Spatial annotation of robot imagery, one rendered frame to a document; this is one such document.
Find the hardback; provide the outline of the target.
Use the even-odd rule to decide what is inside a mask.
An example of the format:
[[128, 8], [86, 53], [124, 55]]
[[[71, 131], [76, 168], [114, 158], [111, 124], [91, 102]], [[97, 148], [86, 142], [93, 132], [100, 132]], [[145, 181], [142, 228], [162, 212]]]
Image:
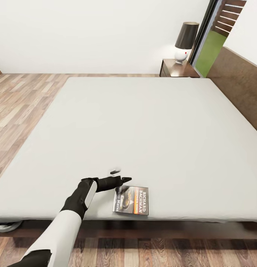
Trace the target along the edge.
[[149, 215], [148, 188], [128, 185], [116, 187], [112, 212]]

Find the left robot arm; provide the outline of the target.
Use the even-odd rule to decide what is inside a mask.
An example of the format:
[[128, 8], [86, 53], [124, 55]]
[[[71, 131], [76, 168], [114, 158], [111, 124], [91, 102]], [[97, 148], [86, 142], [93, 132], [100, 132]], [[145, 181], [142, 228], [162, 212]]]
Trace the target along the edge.
[[106, 178], [84, 178], [46, 231], [27, 250], [21, 261], [7, 267], [67, 267], [84, 218], [96, 192], [120, 187], [132, 178], [114, 176], [120, 167], [108, 169]]

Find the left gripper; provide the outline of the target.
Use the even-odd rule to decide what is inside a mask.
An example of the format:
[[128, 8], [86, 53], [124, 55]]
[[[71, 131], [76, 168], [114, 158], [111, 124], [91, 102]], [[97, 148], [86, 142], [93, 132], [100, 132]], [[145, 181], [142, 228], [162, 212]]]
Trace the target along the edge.
[[130, 177], [122, 177], [121, 176], [116, 176], [116, 177], [108, 177], [108, 178], [104, 178], [106, 181], [106, 191], [107, 190], [111, 190], [114, 189], [115, 187], [120, 187], [123, 185], [123, 183], [126, 183], [130, 180], [132, 180], [132, 178]]

